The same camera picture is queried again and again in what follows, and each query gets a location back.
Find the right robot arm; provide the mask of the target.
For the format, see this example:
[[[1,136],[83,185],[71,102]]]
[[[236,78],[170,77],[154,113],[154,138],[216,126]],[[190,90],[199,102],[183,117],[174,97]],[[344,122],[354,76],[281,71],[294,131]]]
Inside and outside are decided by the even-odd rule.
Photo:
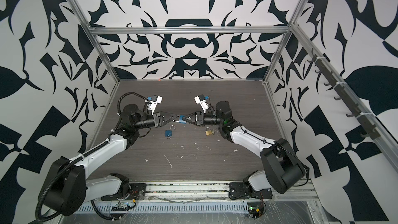
[[[246,148],[261,159],[263,170],[244,179],[247,193],[259,194],[273,189],[284,194],[297,186],[303,177],[309,179],[309,169],[296,156],[287,140],[268,139],[248,130],[234,119],[228,101],[220,101],[215,107],[207,105],[201,111],[180,117],[180,120],[196,126],[218,126],[224,139]]]

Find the brass padlock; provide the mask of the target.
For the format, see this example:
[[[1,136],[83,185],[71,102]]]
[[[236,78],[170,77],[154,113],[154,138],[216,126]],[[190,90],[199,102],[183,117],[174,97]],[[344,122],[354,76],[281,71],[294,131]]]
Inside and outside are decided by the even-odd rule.
[[[206,127],[206,129],[205,129],[205,134],[206,134],[207,136],[214,135],[214,134],[215,134],[214,129],[213,129],[213,128],[210,128],[210,127]]]

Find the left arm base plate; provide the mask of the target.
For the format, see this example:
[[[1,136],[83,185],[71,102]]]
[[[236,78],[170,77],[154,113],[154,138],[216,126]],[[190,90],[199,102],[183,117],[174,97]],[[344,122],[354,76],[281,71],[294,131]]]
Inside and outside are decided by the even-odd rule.
[[[124,189],[120,189],[114,195],[107,195],[101,197],[102,201],[130,201],[130,200],[141,200],[146,194],[147,184],[145,183],[129,183],[129,186]]]

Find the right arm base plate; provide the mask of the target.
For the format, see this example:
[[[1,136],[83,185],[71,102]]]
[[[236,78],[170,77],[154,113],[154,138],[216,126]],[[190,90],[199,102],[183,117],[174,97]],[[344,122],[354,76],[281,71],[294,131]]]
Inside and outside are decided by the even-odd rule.
[[[231,200],[238,199],[263,199],[269,200],[273,198],[273,193],[270,188],[261,191],[255,191],[248,183],[229,183],[228,197]]]

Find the blue padlock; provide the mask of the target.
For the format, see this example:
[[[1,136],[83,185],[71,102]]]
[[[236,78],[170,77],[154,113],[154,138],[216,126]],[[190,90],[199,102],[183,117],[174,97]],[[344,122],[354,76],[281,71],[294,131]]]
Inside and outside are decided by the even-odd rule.
[[[185,121],[184,116],[180,116],[180,115],[177,115],[177,116],[173,119],[173,122],[183,123],[183,124],[186,124],[186,123],[187,123],[187,122]]]
[[[173,131],[175,131],[175,130],[176,130],[175,126],[171,125],[168,130],[165,130],[165,133],[164,133],[165,137],[167,139],[170,139],[172,137],[172,135],[173,135]]]

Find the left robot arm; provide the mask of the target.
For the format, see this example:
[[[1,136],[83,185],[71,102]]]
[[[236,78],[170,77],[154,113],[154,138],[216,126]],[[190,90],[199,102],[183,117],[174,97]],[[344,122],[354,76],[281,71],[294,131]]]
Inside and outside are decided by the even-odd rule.
[[[80,206],[105,195],[126,193],[128,179],[118,174],[90,180],[89,176],[115,155],[130,148],[140,137],[141,129],[162,127],[177,118],[176,114],[156,112],[161,96],[141,98],[142,110],[135,104],[121,107],[122,100],[135,92],[123,94],[117,102],[119,120],[108,138],[79,155],[67,159],[61,157],[50,167],[38,196],[35,218],[47,222],[59,215],[75,213]]]

